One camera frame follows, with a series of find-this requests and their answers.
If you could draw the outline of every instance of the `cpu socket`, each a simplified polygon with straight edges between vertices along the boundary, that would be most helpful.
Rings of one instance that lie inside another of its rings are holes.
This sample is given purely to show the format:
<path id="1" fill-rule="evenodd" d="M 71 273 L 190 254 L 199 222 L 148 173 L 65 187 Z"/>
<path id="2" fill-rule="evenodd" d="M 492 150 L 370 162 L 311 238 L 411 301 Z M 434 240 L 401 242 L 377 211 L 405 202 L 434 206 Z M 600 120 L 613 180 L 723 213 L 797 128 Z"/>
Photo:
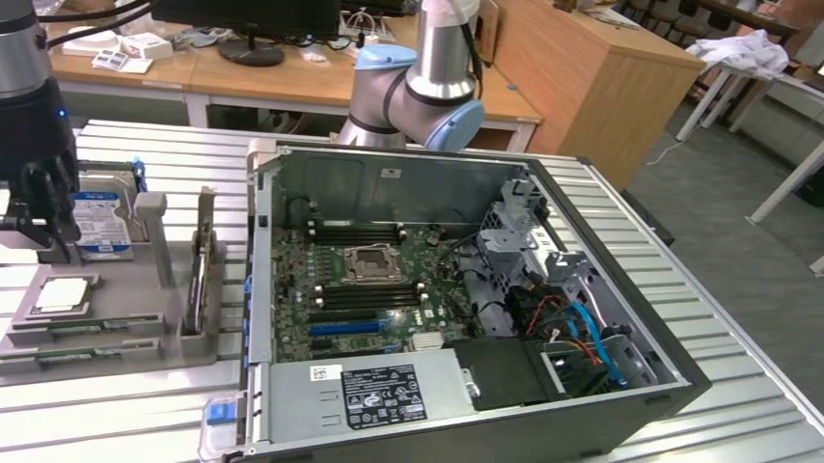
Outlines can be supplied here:
<path id="1" fill-rule="evenodd" d="M 401 282 L 401 262 L 398 251 L 389 244 L 375 244 L 343 249 L 347 283 Z"/>

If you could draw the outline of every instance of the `gray floor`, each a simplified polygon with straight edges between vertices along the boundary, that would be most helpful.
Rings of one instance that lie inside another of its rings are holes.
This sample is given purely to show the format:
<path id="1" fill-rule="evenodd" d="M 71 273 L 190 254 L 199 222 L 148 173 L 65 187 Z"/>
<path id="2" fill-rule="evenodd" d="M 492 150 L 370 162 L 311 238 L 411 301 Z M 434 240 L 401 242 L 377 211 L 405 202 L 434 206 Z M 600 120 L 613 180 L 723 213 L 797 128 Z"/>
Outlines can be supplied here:
<path id="1" fill-rule="evenodd" d="M 692 109 L 678 108 L 649 161 L 676 144 Z M 629 192 L 674 235 L 674 254 L 824 410 L 824 279 L 807 270 L 824 255 L 824 209 L 791 196 L 760 226 L 744 219 L 788 174 L 716 125 L 641 167 Z"/>

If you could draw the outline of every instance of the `white sticker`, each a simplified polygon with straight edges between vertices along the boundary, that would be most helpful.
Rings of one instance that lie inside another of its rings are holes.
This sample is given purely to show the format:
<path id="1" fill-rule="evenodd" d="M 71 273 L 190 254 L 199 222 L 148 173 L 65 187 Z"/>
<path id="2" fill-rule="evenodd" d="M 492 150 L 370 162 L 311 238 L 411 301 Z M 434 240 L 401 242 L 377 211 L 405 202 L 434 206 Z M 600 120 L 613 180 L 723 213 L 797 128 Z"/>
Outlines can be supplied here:
<path id="1" fill-rule="evenodd" d="M 143 85 L 148 85 L 150 87 L 162 87 L 164 89 L 183 89 L 183 85 L 172 84 L 170 82 L 158 82 L 156 80 L 144 80 Z"/>
<path id="2" fill-rule="evenodd" d="M 309 367 L 309 379 L 311 381 L 325 381 L 327 379 L 341 379 L 343 365 L 319 365 Z"/>
<path id="3" fill-rule="evenodd" d="M 78 245 L 90 253 L 119 253 L 131 246 L 126 220 L 118 216 L 118 193 L 75 193 L 75 221 L 80 227 Z"/>
<path id="4" fill-rule="evenodd" d="M 381 169 L 381 178 L 401 178 L 401 169 Z"/>

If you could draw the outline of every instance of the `blue hard drive label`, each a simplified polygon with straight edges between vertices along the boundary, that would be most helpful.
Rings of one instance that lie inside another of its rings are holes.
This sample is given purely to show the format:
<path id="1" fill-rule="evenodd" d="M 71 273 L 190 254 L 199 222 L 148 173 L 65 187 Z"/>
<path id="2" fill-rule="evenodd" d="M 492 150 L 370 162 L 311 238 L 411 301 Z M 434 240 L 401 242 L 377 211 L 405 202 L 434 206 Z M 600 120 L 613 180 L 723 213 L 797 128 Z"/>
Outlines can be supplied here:
<path id="1" fill-rule="evenodd" d="M 120 259 L 131 240 L 120 196 L 106 191 L 82 191 L 75 200 L 75 221 L 80 227 L 78 246 L 88 259 Z"/>

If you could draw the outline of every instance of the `motherboard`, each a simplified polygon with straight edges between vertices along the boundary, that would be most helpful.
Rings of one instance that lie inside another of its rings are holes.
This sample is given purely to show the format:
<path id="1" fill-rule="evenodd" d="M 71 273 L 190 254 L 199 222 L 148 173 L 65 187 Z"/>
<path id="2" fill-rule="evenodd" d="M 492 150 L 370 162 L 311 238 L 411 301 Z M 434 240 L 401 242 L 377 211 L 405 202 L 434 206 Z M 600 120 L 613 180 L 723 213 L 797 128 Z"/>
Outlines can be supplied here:
<path id="1" fill-rule="evenodd" d="M 484 334 L 455 240 L 437 225 L 272 233 L 278 362 L 441 348 Z"/>

